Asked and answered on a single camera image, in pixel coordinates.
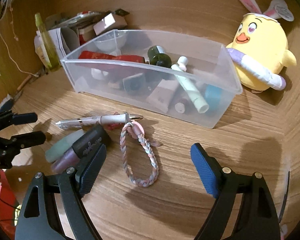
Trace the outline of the clear plastic storage bin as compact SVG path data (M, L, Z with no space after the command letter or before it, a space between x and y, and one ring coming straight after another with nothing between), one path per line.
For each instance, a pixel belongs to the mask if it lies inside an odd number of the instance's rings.
M127 32L126 44L121 55L139 55L146 63L116 60L80 60L84 50L103 53L94 44L94 39L78 47L64 59L63 68L76 92L86 92L159 114L213 128L230 106L235 96L243 88L234 64L226 47L218 42L202 37L158 30L119 30ZM162 46L171 58L172 65L179 57L185 56L189 62L186 72L149 64L147 51L152 46ZM143 94L130 96L123 87L125 77L143 73L146 78L146 90ZM201 95L204 96L207 85L223 90L219 109L213 116L199 114L185 90L179 87L172 99L167 113L149 104L146 99L159 82L177 80L175 75L190 79Z

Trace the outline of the white ballpoint pen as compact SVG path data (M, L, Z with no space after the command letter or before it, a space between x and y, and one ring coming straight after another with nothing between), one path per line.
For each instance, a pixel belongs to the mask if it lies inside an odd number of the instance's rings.
M56 125L63 130L71 128L81 128L84 126L99 125L113 125L113 124L126 124L131 121L139 121L143 119L143 115L123 114L103 115L103 116L90 116L77 119L59 120Z

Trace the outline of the red box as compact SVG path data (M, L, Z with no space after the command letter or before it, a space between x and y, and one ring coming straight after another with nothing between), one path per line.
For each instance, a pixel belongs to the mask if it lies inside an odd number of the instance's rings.
M94 25L88 25L83 28L78 29L79 43L80 45L85 44L86 42L92 40L96 37L96 33L94 31Z

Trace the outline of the yellow chick plush toy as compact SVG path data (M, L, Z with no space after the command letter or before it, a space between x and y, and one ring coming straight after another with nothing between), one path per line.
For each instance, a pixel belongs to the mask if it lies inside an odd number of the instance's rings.
M288 40L280 18L292 22L294 16L284 0L272 0L262 12L255 0L239 0L249 13L226 49L236 67L240 82L256 93L269 88L284 90L283 67L295 67L296 57L288 49Z

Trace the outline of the white tube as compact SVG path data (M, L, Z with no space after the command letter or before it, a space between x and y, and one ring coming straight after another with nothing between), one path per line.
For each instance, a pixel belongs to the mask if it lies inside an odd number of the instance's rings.
M171 69L185 73L188 62L189 60L187 57L181 56L175 64L171 65ZM198 113L203 114L207 112L207 110L209 109L209 105L201 95L200 91L194 85L194 83L190 79L182 75L175 75L175 78L178 80L183 90L185 90Z

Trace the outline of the red booklet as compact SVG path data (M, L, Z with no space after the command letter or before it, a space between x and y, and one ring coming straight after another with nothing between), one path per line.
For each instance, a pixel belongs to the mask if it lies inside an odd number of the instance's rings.
M139 55L119 55L114 56L105 53L98 53L93 51L84 50L78 57L80 60L116 60L128 61L136 63L146 63L145 58Z

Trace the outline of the dark green bottle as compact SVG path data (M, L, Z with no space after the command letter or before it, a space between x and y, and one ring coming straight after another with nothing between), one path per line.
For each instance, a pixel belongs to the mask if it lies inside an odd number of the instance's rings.
M154 66L161 66L165 68L170 68L172 65L171 58L166 54L166 51L162 46L152 46L147 51L147 56L149 59L149 64Z

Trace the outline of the stack of white papers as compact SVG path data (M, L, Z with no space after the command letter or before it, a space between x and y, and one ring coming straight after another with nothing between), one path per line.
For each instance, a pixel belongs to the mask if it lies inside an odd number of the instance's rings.
M51 29L48 33L53 41L56 53L60 60L80 46L78 35L68 27ZM37 31L37 36L34 38L34 47L36 53L39 53L41 50L42 56L47 60L47 53L43 48L43 42L39 31Z

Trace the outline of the pink fluffy charm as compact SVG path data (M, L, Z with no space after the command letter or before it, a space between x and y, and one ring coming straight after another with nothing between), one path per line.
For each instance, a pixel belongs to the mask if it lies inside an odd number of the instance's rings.
M115 112L106 117L106 127L109 130L115 130L125 124L125 114Z

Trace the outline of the light blue tube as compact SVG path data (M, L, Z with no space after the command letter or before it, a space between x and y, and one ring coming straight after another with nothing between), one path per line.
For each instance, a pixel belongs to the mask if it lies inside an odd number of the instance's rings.
M63 137L52 145L50 149L45 152L45 159L48 163L53 163L63 156L63 154L73 145L73 143L84 135L83 129L79 129L69 135Z

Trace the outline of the yellow green spray bottle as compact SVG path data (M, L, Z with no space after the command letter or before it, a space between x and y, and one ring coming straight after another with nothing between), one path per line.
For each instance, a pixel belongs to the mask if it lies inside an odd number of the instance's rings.
M55 72L55 71L59 70L59 68L61 67L55 45L52 41L52 38L51 38L49 32L46 29L46 26L42 20L40 13L36 13L34 18L35 18L36 27L40 33L42 43L43 43L43 46L44 46L46 54L47 54L48 70L51 72Z

